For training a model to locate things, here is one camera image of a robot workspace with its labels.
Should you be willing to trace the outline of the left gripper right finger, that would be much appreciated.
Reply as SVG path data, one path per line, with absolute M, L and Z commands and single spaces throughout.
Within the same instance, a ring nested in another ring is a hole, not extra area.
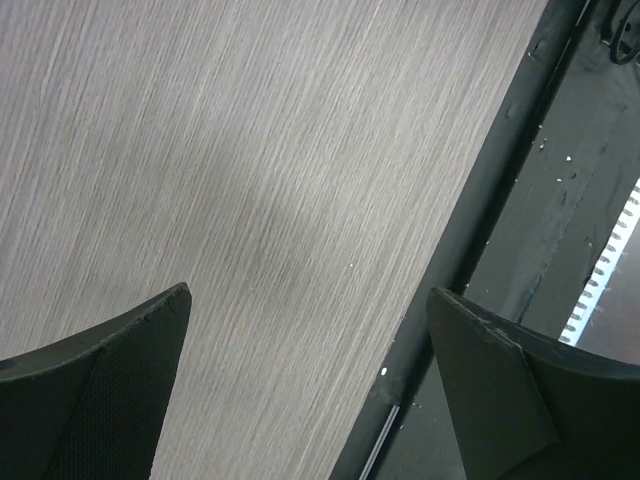
M 467 478 L 638 478 L 638 366 L 446 289 L 430 291 L 427 312 Z

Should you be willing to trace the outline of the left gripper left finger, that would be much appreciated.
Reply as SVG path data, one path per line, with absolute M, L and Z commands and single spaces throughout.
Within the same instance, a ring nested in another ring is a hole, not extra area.
M 187 284 L 178 283 L 2 360 L 2 478 L 149 478 L 191 306 Z

